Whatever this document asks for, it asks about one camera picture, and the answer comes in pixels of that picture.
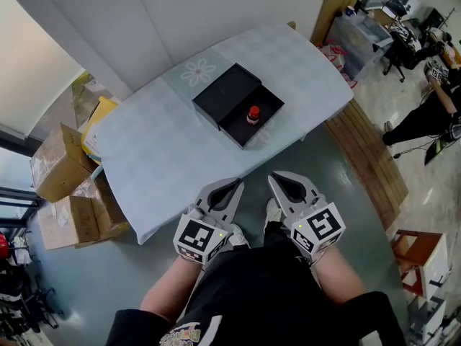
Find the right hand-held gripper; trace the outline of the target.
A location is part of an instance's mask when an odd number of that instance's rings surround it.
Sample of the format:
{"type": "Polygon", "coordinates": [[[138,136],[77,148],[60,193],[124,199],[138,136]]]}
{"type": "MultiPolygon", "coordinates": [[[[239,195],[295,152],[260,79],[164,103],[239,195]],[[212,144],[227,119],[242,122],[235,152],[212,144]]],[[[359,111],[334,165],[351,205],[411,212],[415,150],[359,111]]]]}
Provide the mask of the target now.
{"type": "Polygon", "coordinates": [[[314,265],[346,230],[337,207],[300,174],[275,171],[268,175],[268,183],[285,216],[284,225],[290,230],[291,240],[308,264],[314,265]]]}

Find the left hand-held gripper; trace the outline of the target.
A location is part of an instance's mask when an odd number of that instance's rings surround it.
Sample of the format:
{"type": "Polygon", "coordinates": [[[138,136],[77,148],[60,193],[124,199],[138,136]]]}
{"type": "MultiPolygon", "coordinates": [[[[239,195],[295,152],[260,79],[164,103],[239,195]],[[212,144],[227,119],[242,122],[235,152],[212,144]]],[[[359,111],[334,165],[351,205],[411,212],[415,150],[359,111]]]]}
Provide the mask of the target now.
{"type": "Polygon", "coordinates": [[[173,238],[176,252],[201,265],[213,260],[231,235],[230,224],[243,189],[244,182],[235,177],[204,186],[195,204],[191,204],[179,220],[173,238]]]}

